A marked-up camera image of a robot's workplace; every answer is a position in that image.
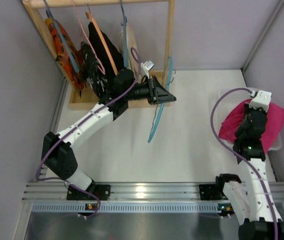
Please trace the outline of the light blue hanger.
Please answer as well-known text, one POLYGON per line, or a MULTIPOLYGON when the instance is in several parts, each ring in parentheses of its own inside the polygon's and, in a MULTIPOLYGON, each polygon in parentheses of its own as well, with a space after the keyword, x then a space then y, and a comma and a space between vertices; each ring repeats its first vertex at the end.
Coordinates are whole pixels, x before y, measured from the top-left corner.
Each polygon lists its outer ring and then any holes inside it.
MULTIPOLYGON (((171 56, 168 56, 167 63, 166 63, 166 66, 165 66, 165 71, 164 71, 164 78, 166 79, 165 90, 167 90, 167 91, 169 91, 170 84, 173 81, 173 77, 172 77, 173 65, 174 65, 173 64, 173 58, 171 56)), ((158 104, 156 106, 153 121, 152 121, 152 126, 151 126, 151 129, 150 129, 150 133, 149 133, 147 143, 150 143, 152 141, 152 139, 153 139, 153 137, 156 133, 156 130, 157 130, 158 124, 160 122, 161 115, 162 115, 162 112, 164 110, 164 107, 165 107, 165 103, 161 103, 161 104, 158 104)))

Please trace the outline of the grey-blue hanger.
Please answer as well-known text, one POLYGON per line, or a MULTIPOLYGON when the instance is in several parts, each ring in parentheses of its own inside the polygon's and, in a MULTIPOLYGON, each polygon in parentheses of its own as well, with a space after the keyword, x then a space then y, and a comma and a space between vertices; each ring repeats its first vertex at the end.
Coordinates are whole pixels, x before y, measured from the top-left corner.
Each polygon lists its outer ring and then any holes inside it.
POLYGON ((128 47, 127 47, 127 18, 125 15, 124 7, 123 7, 123 0, 120 0, 120 7, 122 11, 122 26, 123 26, 123 60, 124 60, 124 66, 128 68, 129 66, 129 59, 128 59, 128 47))

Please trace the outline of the pink trousers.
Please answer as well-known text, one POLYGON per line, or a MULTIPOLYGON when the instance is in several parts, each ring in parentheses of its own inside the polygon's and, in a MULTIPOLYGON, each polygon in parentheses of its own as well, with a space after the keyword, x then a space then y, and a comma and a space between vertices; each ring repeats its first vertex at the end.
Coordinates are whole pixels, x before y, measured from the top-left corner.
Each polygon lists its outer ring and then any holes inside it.
MULTIPOLYGON (((250 101, 250 99, 242 101, 227 115, 221 123, 219 138, 234 143, 235 132, 244 117, 244 104, 250 101)), ((284 126, 284 108, 275 103, 270 103, 267 119, 266 130, 261 138, 265 153, 270 150, 284 126)))

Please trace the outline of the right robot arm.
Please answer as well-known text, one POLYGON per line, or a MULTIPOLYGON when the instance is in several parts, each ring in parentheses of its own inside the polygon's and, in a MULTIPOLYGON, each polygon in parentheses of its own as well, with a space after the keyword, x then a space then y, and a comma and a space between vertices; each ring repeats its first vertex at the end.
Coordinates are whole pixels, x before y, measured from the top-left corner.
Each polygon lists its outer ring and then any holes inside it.
POLYGON ((241 240, 284 240, 284 222, 270 190, 261 136, 266 130, 271 97, 256 96, 245 105, 245 115, 231 149, 240 175, 220 175, 222 192, 239 222, 241 240))

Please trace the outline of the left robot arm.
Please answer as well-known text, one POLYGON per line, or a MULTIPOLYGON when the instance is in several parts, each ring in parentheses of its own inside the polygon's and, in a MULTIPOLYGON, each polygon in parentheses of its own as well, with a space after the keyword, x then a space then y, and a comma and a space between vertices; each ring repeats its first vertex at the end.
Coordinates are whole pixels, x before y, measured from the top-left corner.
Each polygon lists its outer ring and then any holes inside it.
POLYGON ((74 151, 100 128, 120 117, 128 109, 129 101, 141 99, 146 99, 150 105, 176 101, 176 97, 155 76, 147 78, 144 83, 137 83, 131 70, 122 69, 114 78, 110 92, 89 113, 58 133, 49 132, 45 135, 43 163, 75 189, 92 193, 95 181, 80 170, 74 151))

